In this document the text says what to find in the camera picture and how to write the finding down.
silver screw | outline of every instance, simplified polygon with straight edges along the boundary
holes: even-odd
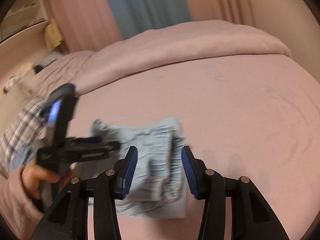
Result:
[[[71,183],[72,183],[72,184],[77,184],[79,181],[80,181],[80,179],[79,179],[78,177],[73,177],[73,178],[71,179]]]
[[[214,174],[214,170],[212,170],[212,169],[206,169],[205,170],[205,174],[207,174],[207,175],[213,175]]]
[[[242,181],[243,183],[248,183],[250,180],[249,180],[248,177],[243,176],[243,177],[241,177],[241,181]]]
[[[106,171],[106,174],[108,175],[108,176],[112,176],[113,174],[115,174],[116,172],[115,172],[115,170],[113,170],[113,169],[110,169],[110,170],[107,170]]]

bed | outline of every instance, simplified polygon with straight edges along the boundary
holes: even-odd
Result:
[[[143,126],[176,117],[195,156],[225,177],[252,179],[291,240],[320,210],[320,84],[277,38],[220,20],[149,30],[75,52],[25,84],[45,97],[71,82],[71,136],[93,120]],[[203,203],[182,220],[119,217],[123,239],[196,239]]]

plaid shirt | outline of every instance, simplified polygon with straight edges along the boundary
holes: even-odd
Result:
[[[45,125],[44,119],[39,117],[44,100],[32,99],[21,111],[11,127],[2,135],[0,141],[0,169],[8,177],[8,164],[23,146],[31,146],[33,141],[41,134]]]

pink sleeve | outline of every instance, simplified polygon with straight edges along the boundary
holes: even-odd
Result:
[[[43,214],[24,191],[22,171],[20,168],[11,172],[7,180],[0,178],[0,213],[16,237],[27,240]]]

person's hand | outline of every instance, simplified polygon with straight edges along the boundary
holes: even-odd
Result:
[[[35,160],[27,164],[22,172],[21,178],[27,195],[38,200],[41,199],[41,180],[49,183],[56,183],[60,180],[58,174],[37,165]],[[63,186],[65,186],[71,178],[72,172],[69,171],[67,176],[61,180]]]

